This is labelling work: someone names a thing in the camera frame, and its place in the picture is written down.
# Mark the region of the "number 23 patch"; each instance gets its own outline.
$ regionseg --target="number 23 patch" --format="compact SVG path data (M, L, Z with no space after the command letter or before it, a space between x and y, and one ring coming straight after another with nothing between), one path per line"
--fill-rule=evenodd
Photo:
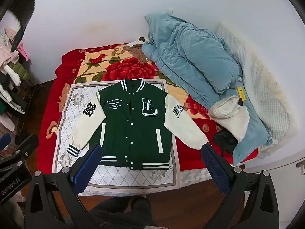
M89 117L91 117L94 114L94 110L96 109L96 104L92 104L91 102L89 102L87 104L87 107L83 110L83 114L88 115Z

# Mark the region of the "red flower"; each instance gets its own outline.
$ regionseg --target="red flower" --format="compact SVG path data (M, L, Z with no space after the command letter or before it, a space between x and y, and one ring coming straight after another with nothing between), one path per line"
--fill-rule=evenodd
M190 95L188 95L183 107L189 109L192 115L201 114L205 119L210 119L208 116L208 110L193 100Z
M148 63L141 64L137 58L129 58L120 62L115 62L106 68L106 73L102 81L153 78L157 74L157 67Z
M100 63L105 56L107 56L107 55L101 53L100 56L98 56L96 59L89 59L89 62L91 64Z

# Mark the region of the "striped collar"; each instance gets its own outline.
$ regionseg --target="striped collar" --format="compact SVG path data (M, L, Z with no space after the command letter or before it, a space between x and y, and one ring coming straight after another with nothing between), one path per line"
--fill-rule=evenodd
M137 79L133 79L133 80L139 80L139 79L141 80L141 84L138 87L137 92L141 91L144 88L144 85L145 85L145 81L144 81L143 78L137 78ZM123 90L127 91L126 79L123 79L121 81L121 86L122 86Z

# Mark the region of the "yellow tag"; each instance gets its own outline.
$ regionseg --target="yellow tag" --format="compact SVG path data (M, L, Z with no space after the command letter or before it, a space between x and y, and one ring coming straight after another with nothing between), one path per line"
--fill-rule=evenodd
M242 87L238 87L237 91L238 91L239 97L242 99L242 101L243 102L246 101L246 97L245 97L245 94L244 94L244 91L243 91Z

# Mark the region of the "jacket cuff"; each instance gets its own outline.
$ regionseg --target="jacket cuff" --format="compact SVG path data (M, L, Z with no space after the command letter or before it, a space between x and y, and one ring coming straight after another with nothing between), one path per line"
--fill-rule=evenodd
M80 150L78 150L76 147L69 145L67 149L67 153L71 154L74 157L77 157Z

